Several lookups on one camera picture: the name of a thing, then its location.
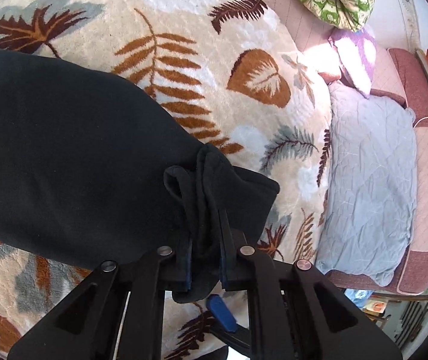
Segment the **grey quilted cushion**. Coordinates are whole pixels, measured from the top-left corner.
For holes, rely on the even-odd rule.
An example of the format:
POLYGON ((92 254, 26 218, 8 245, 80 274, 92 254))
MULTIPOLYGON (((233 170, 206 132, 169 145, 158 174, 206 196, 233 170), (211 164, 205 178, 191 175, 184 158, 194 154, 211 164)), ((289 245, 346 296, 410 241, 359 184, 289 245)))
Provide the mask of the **grey quilted cushion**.
POLYGON ((316 266, 393 279, 412 240, 417 206, 415 113, 389 97, 330 85, 330 186, 316 266))

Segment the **leaf pattern fleece blanket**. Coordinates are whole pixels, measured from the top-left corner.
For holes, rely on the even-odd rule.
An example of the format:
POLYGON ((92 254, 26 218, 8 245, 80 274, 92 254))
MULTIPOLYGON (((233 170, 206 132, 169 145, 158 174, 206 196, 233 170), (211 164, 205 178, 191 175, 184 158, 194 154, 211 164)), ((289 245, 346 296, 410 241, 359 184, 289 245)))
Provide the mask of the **leaf pattern fleece blanket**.
POLYGON ((269 0, 0 0, 0 358, 100 263, 317 253, 324 80, 269 0))

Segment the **pink quilted mattress cover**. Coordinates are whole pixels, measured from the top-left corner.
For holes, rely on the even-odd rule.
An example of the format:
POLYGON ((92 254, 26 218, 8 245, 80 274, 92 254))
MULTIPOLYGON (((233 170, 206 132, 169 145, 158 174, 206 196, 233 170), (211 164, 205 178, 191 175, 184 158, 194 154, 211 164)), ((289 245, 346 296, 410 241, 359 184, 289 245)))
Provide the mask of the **pink quilted mattress cover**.
POLYGON ((246 41, 230 87, 233 135, 280 193, 252 243, 304 258, 340 287, 415 295, 428 287, 428 87, 405 49, 379 49, 374 75, 402 88, 369 96, 334 80, 333 31, 294 0, 267 0, 274 60, 246 41))

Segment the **black sweatpants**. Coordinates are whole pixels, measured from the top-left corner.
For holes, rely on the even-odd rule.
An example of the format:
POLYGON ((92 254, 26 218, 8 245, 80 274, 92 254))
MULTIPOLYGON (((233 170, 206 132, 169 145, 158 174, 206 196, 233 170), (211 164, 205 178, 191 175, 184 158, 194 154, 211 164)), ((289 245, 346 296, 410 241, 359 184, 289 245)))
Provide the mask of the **black sweatpants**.
POLYGON ((130 81, 0 49, 0 242, 86 269, 191 242, 173 297, 196 302, 218 281, 220 211, 252 243, 279 190, 130 81))

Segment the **purple floral pillow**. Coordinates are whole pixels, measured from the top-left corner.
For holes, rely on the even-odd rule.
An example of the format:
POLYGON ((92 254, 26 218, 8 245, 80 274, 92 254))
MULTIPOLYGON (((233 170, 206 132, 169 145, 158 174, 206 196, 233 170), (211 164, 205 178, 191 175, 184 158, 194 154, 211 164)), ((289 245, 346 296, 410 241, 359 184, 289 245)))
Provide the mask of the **purple floral pillow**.
POLYGON ((336 28, 331 33, 329 42, 338 53, 346 79, 368 98, 377 57, 374 30, 368 24, 356 32, 336 28))

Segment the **wooden side shelf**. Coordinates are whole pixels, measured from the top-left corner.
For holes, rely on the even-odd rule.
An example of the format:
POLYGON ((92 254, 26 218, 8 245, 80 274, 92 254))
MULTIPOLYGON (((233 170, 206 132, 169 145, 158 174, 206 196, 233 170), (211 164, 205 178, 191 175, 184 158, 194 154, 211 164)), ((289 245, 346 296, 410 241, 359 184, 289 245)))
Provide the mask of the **wooden side shelf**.
POLYGON ((343 293, 401 350, 415 341, 428 319, 428 287, 420 295, 356 289, 343 289, 343 293))

